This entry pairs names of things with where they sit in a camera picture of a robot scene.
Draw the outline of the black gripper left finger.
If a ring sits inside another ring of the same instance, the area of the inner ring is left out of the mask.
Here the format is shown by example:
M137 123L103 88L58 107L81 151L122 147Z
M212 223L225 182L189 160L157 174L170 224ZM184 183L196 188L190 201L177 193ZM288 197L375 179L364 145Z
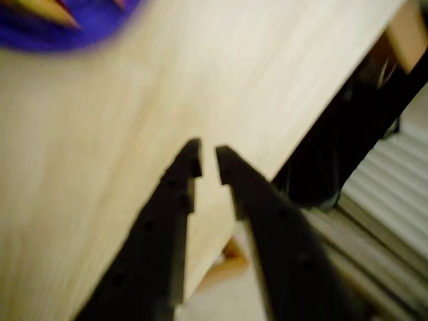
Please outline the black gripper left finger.
M190 139L158 181L128 237L76 320L173 320L183 303L187 220L201 177Z

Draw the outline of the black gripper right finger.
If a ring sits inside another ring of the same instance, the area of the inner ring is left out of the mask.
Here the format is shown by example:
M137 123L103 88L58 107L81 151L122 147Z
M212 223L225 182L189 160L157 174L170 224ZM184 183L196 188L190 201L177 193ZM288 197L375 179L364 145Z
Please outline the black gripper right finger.
M215 152L235 216L252 234L268 320L363 320L302 212L231 147Z

